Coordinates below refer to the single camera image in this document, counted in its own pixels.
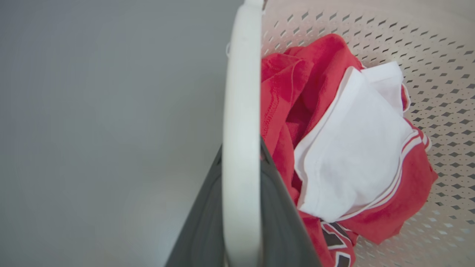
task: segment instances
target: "folded white garment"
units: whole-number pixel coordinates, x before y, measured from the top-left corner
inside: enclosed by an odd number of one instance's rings
[[[402,117],[401,84],[397,63],[347,69],[332,104],[295,148],[299,210],[334,222],[390,194],[414,135]]]

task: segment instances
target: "gray floor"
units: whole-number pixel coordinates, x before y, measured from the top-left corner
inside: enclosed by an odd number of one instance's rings
[[[163,266],[239,0],[0,1],[0,266]]]

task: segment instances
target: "clothing pile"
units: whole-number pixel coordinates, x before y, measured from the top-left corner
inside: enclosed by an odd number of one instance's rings
[[[262,60],[261,135],[324,267],[351,266],[359,235],[397,235],[437,178],[402,80],[335,34]]]

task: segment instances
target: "basket handle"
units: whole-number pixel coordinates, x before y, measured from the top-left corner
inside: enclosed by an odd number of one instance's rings
[[[256,267],[262,245],[260,84],[263,0],[245,0],[234,20],[224,99],[223,234],[232,267]]]

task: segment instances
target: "perforated basket wall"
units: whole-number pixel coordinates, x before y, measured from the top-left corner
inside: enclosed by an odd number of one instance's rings
[[[269,0],[262,56],[344,37],[367,67],[396,60],[412,107],[406,116],[432,140],[439,174],[426,205],[401,234],[363,238],[355,266],[475,266],[475,1]]]

